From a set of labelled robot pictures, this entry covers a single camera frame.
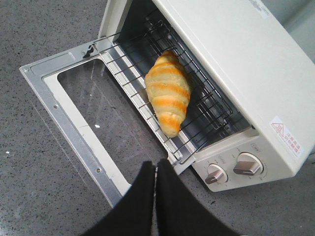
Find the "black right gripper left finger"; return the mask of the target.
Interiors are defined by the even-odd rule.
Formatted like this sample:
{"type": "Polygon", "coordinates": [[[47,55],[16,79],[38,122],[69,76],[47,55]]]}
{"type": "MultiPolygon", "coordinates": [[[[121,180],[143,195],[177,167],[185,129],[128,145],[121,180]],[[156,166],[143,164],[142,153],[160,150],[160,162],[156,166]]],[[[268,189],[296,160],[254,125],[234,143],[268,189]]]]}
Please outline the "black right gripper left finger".
{"type": "Polygon", "coordinates": [[[132,186],[114,208],[84,236],[149,236],[151,234],[155,166],[143,162],[132,186]]]}

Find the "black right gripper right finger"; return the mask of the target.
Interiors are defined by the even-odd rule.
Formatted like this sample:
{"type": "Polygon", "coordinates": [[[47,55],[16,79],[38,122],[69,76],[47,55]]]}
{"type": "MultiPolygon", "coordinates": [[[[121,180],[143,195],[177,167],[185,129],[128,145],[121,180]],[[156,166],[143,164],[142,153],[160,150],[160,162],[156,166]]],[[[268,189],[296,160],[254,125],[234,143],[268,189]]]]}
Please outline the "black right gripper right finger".
{"type": "Polygon", "coordinates": [[[168,160],[157,165],[156,212],[160,236],[238,236],[185,187],[168,160]]]}

